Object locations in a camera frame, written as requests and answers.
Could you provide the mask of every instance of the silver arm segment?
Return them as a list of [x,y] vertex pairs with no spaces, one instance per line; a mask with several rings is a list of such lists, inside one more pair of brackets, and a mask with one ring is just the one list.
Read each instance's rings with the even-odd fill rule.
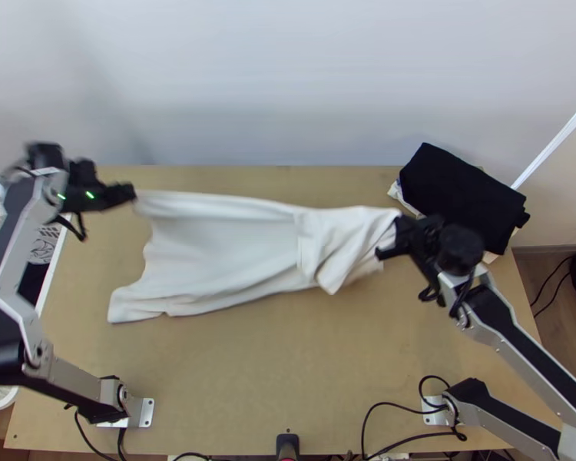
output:
[[[576,461],[576,379],[518,325],[486,267],[479,264],[475,274],[480,285],[458,310],[457,327],[499,353],[561,418],[563,427],[559,432],[494,399],[477,380],[451,387],[442,398],[462,423],[485,427],[536,461]],[[440,272],[438,279],[446,305],[452,306],[467,277]]]
[[18,293],[37,229],[61,210],[68,172],[17,173],[5,189],[0,224],[0,384],[25,386],[70,403],[90,423],[149,427],[154,400],[132,396],[116,376],[98,378],[54,355],[31,305]]

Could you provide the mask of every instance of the folded black cloth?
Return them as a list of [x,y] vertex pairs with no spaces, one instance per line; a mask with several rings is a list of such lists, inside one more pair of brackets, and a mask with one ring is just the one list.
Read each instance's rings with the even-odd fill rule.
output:
[[430,144],[420,146],[399,182],[410,205],[478,232],[495,254],[503,254],[515,227],[529,220],[523,194]]

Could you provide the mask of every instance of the wooden floor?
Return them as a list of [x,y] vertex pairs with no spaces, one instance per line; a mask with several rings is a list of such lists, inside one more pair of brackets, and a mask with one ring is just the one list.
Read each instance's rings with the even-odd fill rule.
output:
[[[534,299],[542,281],[566,256],[567,254],[516,255],[518,269],[529,300]],[[534,312],[541,309],[551,299],[557,282],[567,270],[566,263],[549,282],[540,301],[533,307]],[[569,278],[559,290],[556,301],[538,316],[536,322],[544,346],[576,376],[576,293]],[[165,456],[128,456],[127,458],[129,461],[165,461],[166,459]],[[6,450],[0,443],[0,460],[4,461],[66,461],[67,459],[93,461],[100,458],[93,454]]]

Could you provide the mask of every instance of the white cloth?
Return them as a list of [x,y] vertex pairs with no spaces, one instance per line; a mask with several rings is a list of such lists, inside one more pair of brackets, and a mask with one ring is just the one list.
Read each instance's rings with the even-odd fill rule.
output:
[[108,321],[196,315],[270,294],[343,284],[383,269],[395,208],[316,209],[248,197],[138,191],[151,221],[139,281],[116,289]]

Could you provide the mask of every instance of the table surface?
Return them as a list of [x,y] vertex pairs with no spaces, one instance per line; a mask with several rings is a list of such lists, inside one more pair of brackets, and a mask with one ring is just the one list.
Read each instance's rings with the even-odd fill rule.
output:
[[[398,207],[386,192],[398,167],[103,167],[107,182],[139,189],[261,197],[310,207]],[[550,424],[552,412],[495,352],[464,336],[435,303],[421,303],[426,282],[409,257],[335,296],[319,289],[279,294],[198,317],[138,323],[106,321],[111,292],[144,267],[148,222],[132,207],[85,217],[89,240],[69,236],[43,312],[59,357],[99,376],[116,374],[139,396],[156,400],[149,429],[128,430],[129,453],[273,454],[290,429],[305,454],[359,451],[367,409],[380,400],[420,407],[426,374],[450,383],[478,377],[492,395]],[[520,324],[537,337],[521,278],[509,251],[491,266]],[[429,393],[442,388],[430,384]],[[73,410],[22,390],[6,446],[88,451]],[[86,424],[102,451],[114,453],[117,431]],[[407,436],[434,432],[422,417],[383,407],[369,419],[372,453]],[[484,429],[410,443],[411,452],[497,449]]]

